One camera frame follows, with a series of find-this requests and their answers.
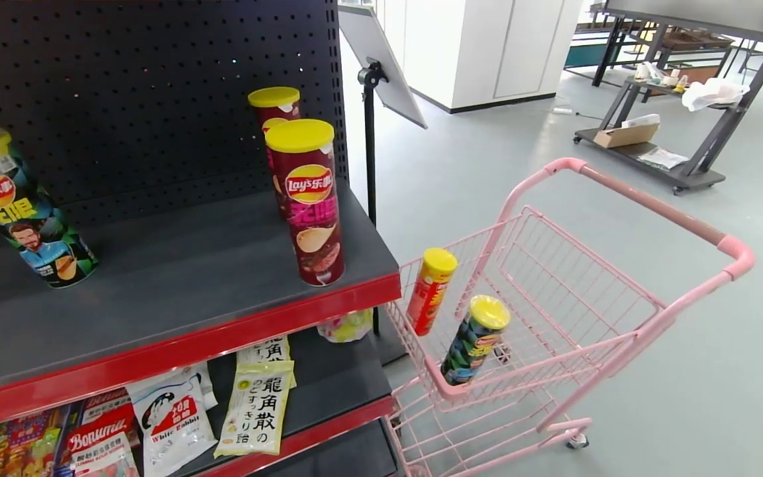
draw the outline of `yellow candy package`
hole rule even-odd
[[[253,344],[237,351],[237,366],[257,362],[273,362],[274,360],[290,359],[290,342],[287,335],[267,339],[262,343]],[[290,374],[290,389],[296,387],[296,378]]]
[[[215,458],[252,452],[278,455],[292,373],[291,360],[237,363]]]

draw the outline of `shopping cart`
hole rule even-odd
[[[536,209],[512,215],[522,193],[563,169],[662,215],[735,262],[666,304]],[[418,337],[405,314],[420,260],[402,267],[403,298],[385,306],[417,368],[414,380],[394,390],[399,407],[387,419],[409,477],[480,475],[556,444],[586,447],[591,419],[570,419],[567,410],[638,356],[681,311],[754,265],[750,248],[737,238],[573,158],[555,160],[521,182],[494,226],[447,250],[458,269],[429,335]],[[440,363],[470,297],[479,293],[502,299],[512,321],[474,380],[449,386]]]

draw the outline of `cart wheel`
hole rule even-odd
[[[402,425],[402,419],[399,417],[391,417],[390,426],[394,429],[394,432],[396,432],[396,437],[402,439],[402,428],[400,425]]]
[[[584,434],[576,434],[574,437],[570,437],[570,440],[564,443],[564,446],[567,446],[568,449],[576,450],[576,449],[584,449],[587,446],[590,446],[591,442],[587,440],[587,437]]]
[[[497,344],[497,346],[493,348],[493,353],[496,355],[497,359],[499,359],[500,363],[508,364],[508,361],[511,360],[511,350],[509,350],[505,343]]]
[[[408,473],[411,477],[431,477],[429,471],[421,465],[409,465]]]

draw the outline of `packaged snack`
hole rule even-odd
[[[99,419],[104,413],[124,407],[134,421],[134,407],[131,405],[131,399],[125,388],[112,390],[99,396],[93,396],[85,399],[81,409],[81,424],[88,425],[96,419]],[[140,446],[140,437],[137,435],[136,426],[130,426],[128,433],[128,443],[131,447]]]
[[[139,477],[127,435],[133,426],[127,407],[79,426],[67,440],[76,477]]]
[[[440,309],[443,295],[458,266],[455,256],[443,248],[428,248],[408,304],[408,316],[418,336],[426,336]]]
[[[258,126],[261,127],[263,133],[280,122],[299,118],[299,90],[294,87],[266,87],[249,93],[248,100],[249,105],[255,109],[255,117],[258,118]],[[279,214],[282,219],[287,220],[287,203],[284,199],[284,190],[279,187],[278,179],[276,179],[272,151],[270,148],[266,148],[266,151],[267,167],[273,178],[273,189],[276,191]]]
[[[97,260],[0,129],[0,233],[52,288],[87,278]]]
[[[334,128],[326,121],[300,119],[275,125],[264,138],[285,193],[299,275],[316,287],[333,284],[345,270],[334,180]]]
[[[273,362],[274,360],[290,359],[290,341],[287,335],[267,339],[263,343],[253,344],[237,350],[237,368],[248,363]],[[290,372],[290,389],[296,387],[296,378]]]
[[[139,381],[139,383],[141,386],[151,386],[151,384],[160,383],[178,372],[192,372],[196,376],[197,381],[199,381],[199,389],[202,390],[202,396],[205,399],[205,409],[210,409],[217,405],[217,398],[214,396],[214,384],[211,383],[211,375],[208,374],[208,362],[206,360],[198,362],[193,366],[184,366],[184,368],[163,372],[163,374],[146,378]]]
[[[125,386],[143,431],[145,477],[172,474],[216,444],[199,380],[184,368],[163,381]]]
[[[291,360],[246,363],[236,369],[215,458],[251,452],[278,455],[292,371]]]
[[[441,364],[440,372],[446,382],[451,386],[470,382],[510,322],[511,314],[499,299],[487,295],[472,297],[467,316],[458,326]]]
[[[0,477],[51,477],[69,411],[63,405],[0,425]]]
[[[317,325],[317,332],[331,343],[348,343],[364,338],[373,328],[373,309],[353,311]]]

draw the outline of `lay's chip canister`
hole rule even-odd
[[[97,260],[0,129],[0,232],[52,288],[87,278]]]

